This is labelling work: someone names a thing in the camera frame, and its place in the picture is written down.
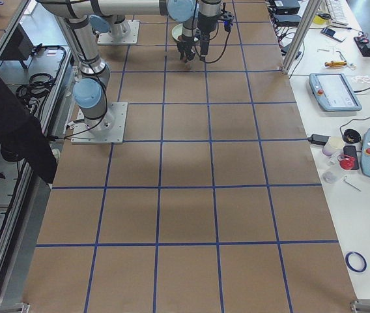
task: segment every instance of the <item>blue joint cap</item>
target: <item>blue joint cap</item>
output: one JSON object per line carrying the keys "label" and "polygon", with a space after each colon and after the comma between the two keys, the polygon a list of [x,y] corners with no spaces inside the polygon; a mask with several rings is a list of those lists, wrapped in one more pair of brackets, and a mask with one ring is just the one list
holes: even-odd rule
{"label": "blue joint cap", "polygon": [[194,8],[195,0],[169,0],[167,3],[169,16],[179,23],[188,21]]}
{"label": "blue joint cap", "polygon": [[75,84],[74,99],[81,108],[91,109],[95,107],[102,96],[102,88],[92,78],[83,78]]}
{"label": "blue joint cap", "polygon": [[101,16],[98,15],[90,15],[89,16],[89,22],[91,23],[91,26],[96,31],[104,34],[109,32],[109,25],[105,19],[103,19]]}

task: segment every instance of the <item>person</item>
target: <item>person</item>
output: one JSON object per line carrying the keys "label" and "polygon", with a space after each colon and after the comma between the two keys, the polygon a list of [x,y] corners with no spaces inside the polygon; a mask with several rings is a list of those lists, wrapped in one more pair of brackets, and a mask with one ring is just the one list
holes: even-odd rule
{"label": "person", "polygon": [[1,78],[0,144],[2,151],[25,158],[34,173],[45,182],[53,182],[59,150],[52,152],[39,120],[23,107]]}

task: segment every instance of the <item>white cup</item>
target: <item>white cup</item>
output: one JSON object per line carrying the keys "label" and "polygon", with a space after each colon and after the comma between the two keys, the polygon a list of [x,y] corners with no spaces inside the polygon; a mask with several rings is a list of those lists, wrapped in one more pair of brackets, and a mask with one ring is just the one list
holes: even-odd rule
{"label": "white cup", "polygon": [[341,137],[330,137],[326,145],[322,148],[322,153],[330,157],[334,153],[342,150],[344,148],[344,141]]}

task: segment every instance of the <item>black remote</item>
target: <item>black remote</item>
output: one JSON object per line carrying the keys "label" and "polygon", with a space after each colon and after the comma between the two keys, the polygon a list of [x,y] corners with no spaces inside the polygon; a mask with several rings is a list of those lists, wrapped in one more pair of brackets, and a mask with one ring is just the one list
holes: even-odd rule
{"label": "black remote", "polygon": [[345,145],[344,148],[343,148],[343,152],[344,152],[345,155],[348,155],[349,157],[355,158],[354,166],[353,166],[352,170],[358,170],[359,169],[359,160],[358,160],[358,157],[357,157],[356,146],[354,146],[354,145]]}

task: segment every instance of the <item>yellow tool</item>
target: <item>yellow tool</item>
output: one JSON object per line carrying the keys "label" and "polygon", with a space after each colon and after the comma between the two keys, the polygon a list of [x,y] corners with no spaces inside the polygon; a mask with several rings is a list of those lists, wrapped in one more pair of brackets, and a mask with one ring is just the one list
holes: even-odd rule
{"label": "yellow tool", "polygon": [[325,62],[324,65],[326,67],[343,67],[347,65],[346,61],[330,61],[330,62]]}

